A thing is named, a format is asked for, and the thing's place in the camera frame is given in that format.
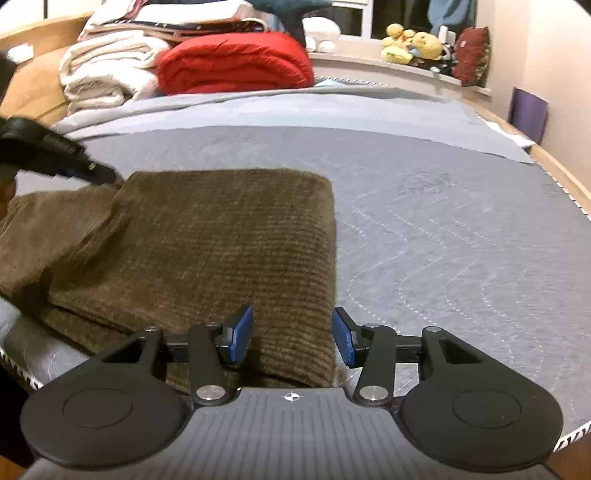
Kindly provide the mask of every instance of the wooden floor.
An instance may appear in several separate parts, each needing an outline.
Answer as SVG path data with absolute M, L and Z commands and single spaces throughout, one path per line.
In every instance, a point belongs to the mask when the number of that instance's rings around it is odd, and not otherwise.
M 0 457 L 0 480 L 14 480 L 23 472 L 23 469 L 4 457 Z
M 563 480 L 591 480 L 591 434 L 555 453 L 550 466 Z M 22 472 L 22 468 L 0 457 L 0 480 L 16 480 Z

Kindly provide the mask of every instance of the red cushion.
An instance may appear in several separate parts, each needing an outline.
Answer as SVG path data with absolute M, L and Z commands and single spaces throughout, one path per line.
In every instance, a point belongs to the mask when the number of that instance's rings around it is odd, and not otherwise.
M 457 65 L 453 76 L 464 87 L 476 85 L 491 59 L 491 39 L 487 27 L 465 29 L 456 43 Z

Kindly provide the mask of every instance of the mattress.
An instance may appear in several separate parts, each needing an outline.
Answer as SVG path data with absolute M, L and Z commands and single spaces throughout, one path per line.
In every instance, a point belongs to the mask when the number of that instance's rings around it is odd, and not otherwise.
M 56 128 L 124 176 L 289 167 L 333 183 L 337 303 L 358 323 L 439 325 L 549 390 L 562 447 L 591 419 L 591 224 L 511 140 L 464 105 L 380 87 L 181 95 Z M 77 188 L 19 174 L 20 193 Z M 0 353 L 38 387 L 87 356 L 9 304 Z M 335 385 L 359 371 L 339 362 Z M 396 395 L 418 382 L 397 368 Z

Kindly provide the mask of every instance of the circular pad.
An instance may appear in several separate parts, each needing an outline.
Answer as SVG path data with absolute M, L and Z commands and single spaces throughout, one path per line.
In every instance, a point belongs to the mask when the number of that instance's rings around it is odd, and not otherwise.
M 66 420 L 91 429 L 109 427 L 131 413 L 131 397 L 112 388 L 91 388 L 74 394 L 64 405 Z
M 186 415 L 181 397 L 148 372 L 103 364 L 96 372 L 66 374 L 32 395 L 21 428 L 28 444 L 54 463 L 104 469 L 158 452 Z
M 560 407 L 546 390 L 509 369 L 482 364 L 434 373 L 406 395 L 399 419 L 426 455 L 478 472 L 544 461 L 562 430 Z
M 456 395 L 453 412 L 457 418 L 473 427 L 499 429 L 519 418 L 521 405 L 508 393 L 491 388 L 475 388 Z

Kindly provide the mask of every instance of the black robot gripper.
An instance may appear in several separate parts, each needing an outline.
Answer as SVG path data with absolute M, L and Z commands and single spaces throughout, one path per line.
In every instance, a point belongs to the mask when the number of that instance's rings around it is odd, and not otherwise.
M 442 328 L 397 336 L 384 325 L 358 326 L 337 308 L 332 331 L 345 364 L 363 367 L 357 403 L 389 407 L 395 364 L 418 364 L 420 381 L 395 419 L 430 457 L 462 470 L 509 472 L 552 454 L 563 427 L 554 397 Z
M 254 328 L 243 305 L 223 323 L 164 337 L 146 327 L 50 382 L 25 403 L 22 432 L 37 455 L 76 469 L 105 469 L 161 450 L 200 406 L 235 395 L 222 365 L 244 361 Z M 190 401 L 165 382 L 168 362 L 188 362 Z

